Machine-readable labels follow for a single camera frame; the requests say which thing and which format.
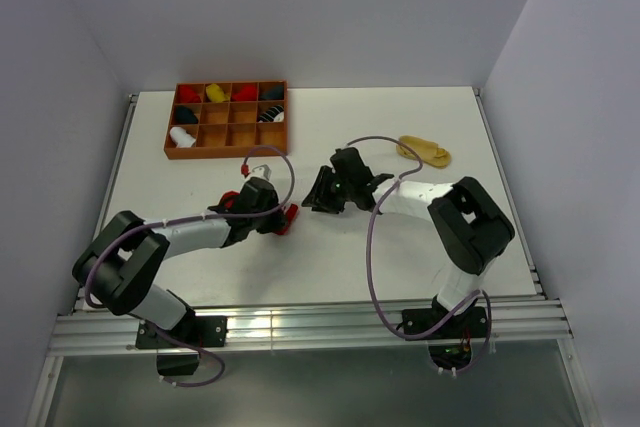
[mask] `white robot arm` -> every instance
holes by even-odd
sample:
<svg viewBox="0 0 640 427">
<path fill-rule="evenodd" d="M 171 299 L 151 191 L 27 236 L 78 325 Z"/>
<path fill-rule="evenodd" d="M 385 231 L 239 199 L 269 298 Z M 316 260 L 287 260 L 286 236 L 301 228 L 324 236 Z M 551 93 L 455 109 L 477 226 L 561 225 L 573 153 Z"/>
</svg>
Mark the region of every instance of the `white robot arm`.
<svg viewBox="0 0 640 427">
<path fill-rule="evenodd" d="M 449 320 L 441 324 L 438 334 L 434 334 L 436 338 L 459 339 L 460 335 L 469 336 L 469 330 L 478 324 L 486 323 L 482 318 L 484 309 L 475 307 L 473 293 L 515 231 L 480 183 L 471 177 L 446 184 L 403 180 L 390 191 L 397 179 L 390 174 L 374 176 L 355 147 L 337 150 L 330 161 L 332 167 L 320 168 L 303 207 L 339 214 L 346 202 L 353 202 L 361 210 L 371 212 L 377 206 L 381 214 L 403 214 L 433 222 L 452 261 L 431 309 L 427 313 L 407 313 L 418 317 L 412 318 L 409 331 L 405 325 L 405 334 L 409 335 L 403 338 L 425 339 L 416 334 L 429 331 L 445 316 Z"/>
</svg>

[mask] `red toy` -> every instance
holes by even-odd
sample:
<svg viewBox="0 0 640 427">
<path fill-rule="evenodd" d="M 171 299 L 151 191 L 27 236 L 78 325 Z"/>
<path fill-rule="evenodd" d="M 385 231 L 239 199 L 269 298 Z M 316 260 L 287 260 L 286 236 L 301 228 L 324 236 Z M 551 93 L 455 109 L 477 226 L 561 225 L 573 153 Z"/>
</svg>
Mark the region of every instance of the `red toy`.
<svg viewBox="0 0 640 427">
<path fill-rule="evenodd" d="M 179 104 L 199 104 L 202 99 L 188 85 L 178 86 L 178 103 Z"/>
<path fill-rule="evenodd" d="M 236 102 L 249 102 L 258 98 L 258 88 L 255 85 L 245 85 L 240 92 L 233 94 L 231 100 Z"/>
</svg>

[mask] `white wall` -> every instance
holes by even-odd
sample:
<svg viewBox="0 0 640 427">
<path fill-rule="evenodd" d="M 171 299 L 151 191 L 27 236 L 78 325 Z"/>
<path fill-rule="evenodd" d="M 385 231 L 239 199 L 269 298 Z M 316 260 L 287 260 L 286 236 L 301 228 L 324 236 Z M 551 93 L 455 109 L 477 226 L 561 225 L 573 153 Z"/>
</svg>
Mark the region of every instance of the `white wall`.
<svg viewBox="0 0 640 427">
<path fill-rule="evenodd" d="M 639 0 L 529 0 L 485 106 L 606 425 L 640 418 Z"/>
<path fill-rule="evenodd" d="M 526 0 L 73 0 L 129 90 L 482 85 Z"/>
<path fill-rule="evenodd" d="M 75 298 L 126 97 L 69 0 L 0 0 L 0 425 L 23 425 Z"/>
</svg>

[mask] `white tabletop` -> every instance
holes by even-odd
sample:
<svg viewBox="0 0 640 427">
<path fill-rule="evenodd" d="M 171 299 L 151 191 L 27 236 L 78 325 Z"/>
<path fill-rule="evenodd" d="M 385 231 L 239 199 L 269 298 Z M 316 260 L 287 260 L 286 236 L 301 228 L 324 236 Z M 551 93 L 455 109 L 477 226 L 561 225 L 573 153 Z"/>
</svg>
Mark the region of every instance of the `white tabletop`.
<svg viewBox="0 0 640 427">
<path fill-rule="evenodd" d="M 143 218 L 198 213 L 242 186 L 241 159 L 168 160 L 163 151 L 173 92 L 144 92 L 135 109 L 113 188 L 107 220 L 121 210 Z M 512 213 L 471 88 L 291 89 L 289 146 L 296 169 L 293 201 L 309 192 L 336 147 L 364 135 L 416 135 L 451 152 L 444 170 L 428 166 L 413 176 L 426 182 L 477 178 Z M 399 173 L 413 163 L 381 141 L 358 145 L 374 175 Z M 255 159 L 273 169 L 283 195 L 288 171 L 275 157 Z M 364 249 L 369 213 L 348 205 L 340 215 L 301 209 L 288 235 L 259 235 L 227 249 L 200 250 L 163 263 L 156 283 L 193 306 L 279 305 L 369 299 Z M 431 223 L 383 215 L 374 236 L 374 279 L 381 299 L 434 296 L 450 261 Z M 534 295 L 516 237 L 487 274 L 492 296 Z"/>
</svg>

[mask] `striped object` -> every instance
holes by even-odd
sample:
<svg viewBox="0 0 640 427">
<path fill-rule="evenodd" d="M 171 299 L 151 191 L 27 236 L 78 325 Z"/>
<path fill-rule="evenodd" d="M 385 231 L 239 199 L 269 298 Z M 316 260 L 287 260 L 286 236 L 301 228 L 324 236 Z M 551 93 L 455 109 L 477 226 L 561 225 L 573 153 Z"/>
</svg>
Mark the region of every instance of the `striped object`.
<svg viewBox="0 0 640 427">
<path fill-rule="evenodd" d="M 258 122 L 282 122 L 283 120 L 284 107 L 281 105 L 274 105 L 258 117 Z"/>
</svg>

